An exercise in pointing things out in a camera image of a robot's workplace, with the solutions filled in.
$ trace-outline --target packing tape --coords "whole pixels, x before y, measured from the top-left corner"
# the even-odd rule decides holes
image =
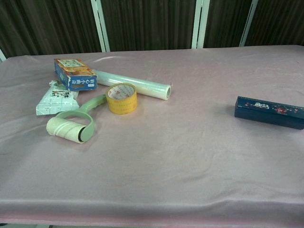
[[[127,114],[137,107],[136,88],[129,83],[117,83],[105,93],[109,109],[115,114]]]

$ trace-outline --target dark curtain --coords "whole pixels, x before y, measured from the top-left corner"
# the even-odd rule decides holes
[[[260,0],[246,46],[304,45],[304,0]]]
[[[100,52],[90,0],[0,0],[6,57]]]
[[[102,0],[111,51],[190,48],[196,0]]]
[[[238,47],[250,5],[251,0],[210,0],[204,48]]]

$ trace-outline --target lint roller head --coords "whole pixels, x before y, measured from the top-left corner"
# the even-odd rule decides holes
[[[84,143],[88,141],[94,135],[94,120],[88,114],[88,112],[105,103],[105,95],[97,96],[92,98],[83,104],[79,109],[73,111],[65,111],[57,114],[51,118],[47,123],[47,132],[50,135],[59,136],[76,143]],[[75,123],[66,120],[68,116],[79,116],[86,118],[90,121],[89,125],[85,126],[79,123]]]
[[[117,83],[108,88],[105,93],[109,109],[115,114],[127,114],[137,107],[137,94],[134,85]]]

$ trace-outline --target white packet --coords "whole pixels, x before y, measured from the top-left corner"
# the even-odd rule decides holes
[[[68,91],[59,81],[51,81],[50,88],[36,106],[36,115],[56,114],[79,108],[78,91]]]

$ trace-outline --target cardboard box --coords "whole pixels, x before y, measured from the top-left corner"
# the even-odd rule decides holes
[[[270,101],[237,97],[234,116],[295,129],[304,129],[304,108]]]
[[[54,59],[59,80],[70,91],[94,90],[97,75],[80,59]]]

